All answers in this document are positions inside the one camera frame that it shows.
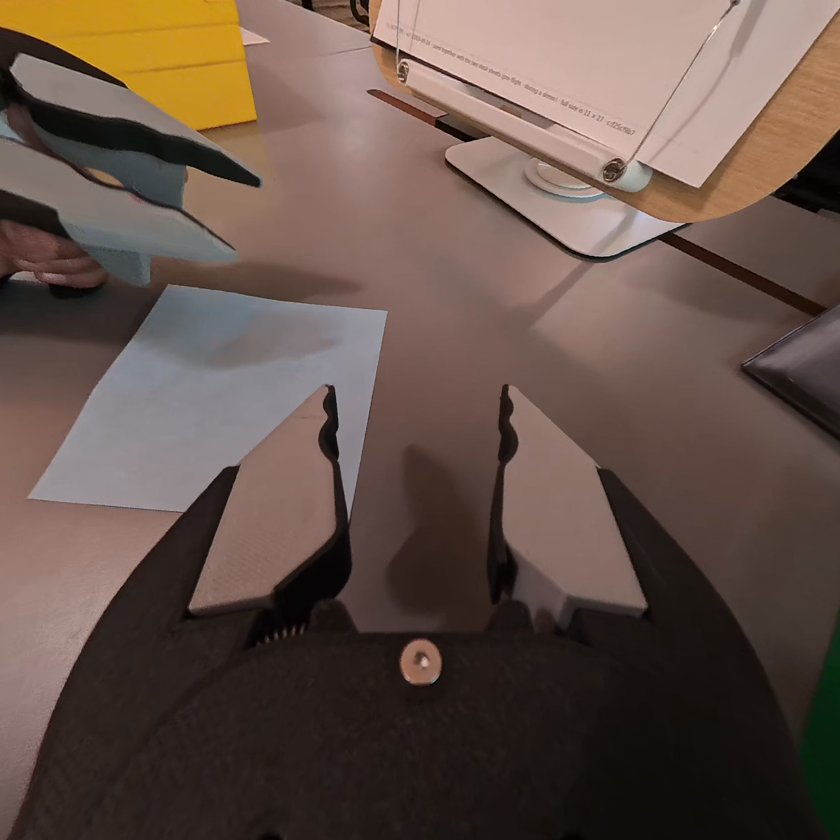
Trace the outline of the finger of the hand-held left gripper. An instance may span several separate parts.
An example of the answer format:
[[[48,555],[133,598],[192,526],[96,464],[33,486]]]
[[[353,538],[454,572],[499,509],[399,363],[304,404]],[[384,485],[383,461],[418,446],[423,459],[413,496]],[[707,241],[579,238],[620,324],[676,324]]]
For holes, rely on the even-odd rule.
[[[109,174],[143,200],[182,208],[186,171],[261,187],[259,175],[134,91],[44,59],[18,55],[7,90],[40,142],[75,166]]]
[[[14,140],[1,142],[1,218],[85,250],[232,263],[235,249],[189,213],[100,182]]]

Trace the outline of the green blurred item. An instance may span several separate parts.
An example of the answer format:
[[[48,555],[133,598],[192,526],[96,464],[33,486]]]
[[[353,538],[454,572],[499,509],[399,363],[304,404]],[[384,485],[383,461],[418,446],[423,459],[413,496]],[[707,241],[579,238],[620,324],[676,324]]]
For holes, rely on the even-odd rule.
[[[800,744],[805,781],[819,810],[838,808],[839,786],[839,623],[822,672]]]

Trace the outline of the person's left hand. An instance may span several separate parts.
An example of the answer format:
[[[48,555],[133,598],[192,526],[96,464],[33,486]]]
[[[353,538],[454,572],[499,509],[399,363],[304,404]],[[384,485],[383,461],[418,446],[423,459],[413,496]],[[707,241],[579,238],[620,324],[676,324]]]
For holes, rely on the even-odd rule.
[[[15,222],[1,222],[2,280],[28,272],[50,287],[94,290],[103,286],[109,273],[68,238]]]

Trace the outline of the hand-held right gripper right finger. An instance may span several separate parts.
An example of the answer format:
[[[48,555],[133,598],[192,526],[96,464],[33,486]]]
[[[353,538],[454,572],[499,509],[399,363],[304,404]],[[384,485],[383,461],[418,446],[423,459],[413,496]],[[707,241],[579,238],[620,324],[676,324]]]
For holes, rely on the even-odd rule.
[[[567,631],[580,611],[648,610],[599,466],[517,387],[504,385],[490,504],[494,605],[523,608],[536,631]]]

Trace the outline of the white printed instruction sheet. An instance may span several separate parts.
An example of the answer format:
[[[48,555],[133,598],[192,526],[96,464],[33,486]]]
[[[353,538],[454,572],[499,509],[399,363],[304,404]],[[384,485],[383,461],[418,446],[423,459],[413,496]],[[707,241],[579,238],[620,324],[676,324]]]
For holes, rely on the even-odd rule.
[[[702,186],[838,1],[381,2],[376,42]]]

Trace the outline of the yellow box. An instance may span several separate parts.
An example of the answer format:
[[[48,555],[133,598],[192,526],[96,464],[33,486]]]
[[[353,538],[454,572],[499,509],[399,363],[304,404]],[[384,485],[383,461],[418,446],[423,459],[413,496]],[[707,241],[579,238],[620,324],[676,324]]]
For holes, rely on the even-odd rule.
[[[236,1],[2,1],[1,24],[203,131],[256,121]]]

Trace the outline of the white and wooden document stand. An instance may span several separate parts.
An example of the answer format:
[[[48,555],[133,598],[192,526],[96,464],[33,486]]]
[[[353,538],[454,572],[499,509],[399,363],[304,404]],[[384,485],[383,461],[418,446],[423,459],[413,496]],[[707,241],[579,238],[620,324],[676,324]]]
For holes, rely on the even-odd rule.
[[[622,256],[690,224],[775,193],[838,133],[838,15],[702,186],[692,187],[488,91],[371,41],[383,75],[485,139],[446,162],[559,245],[587,259]]]

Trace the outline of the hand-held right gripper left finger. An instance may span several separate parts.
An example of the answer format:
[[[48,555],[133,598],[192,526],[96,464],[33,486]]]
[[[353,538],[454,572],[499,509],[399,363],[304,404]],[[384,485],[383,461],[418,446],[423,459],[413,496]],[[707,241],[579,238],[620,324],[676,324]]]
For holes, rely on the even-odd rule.
[[[238,463],[189,611],[307,615],[350,577],[334,387],[322,385]]]

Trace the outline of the light blue paper sheet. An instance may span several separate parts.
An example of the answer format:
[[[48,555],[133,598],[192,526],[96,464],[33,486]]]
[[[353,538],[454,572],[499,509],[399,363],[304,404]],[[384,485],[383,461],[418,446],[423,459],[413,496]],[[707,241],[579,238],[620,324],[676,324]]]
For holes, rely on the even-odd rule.
[[[387,312],[168,286],[28,497],[185,511],[322,385],[352,508]]]

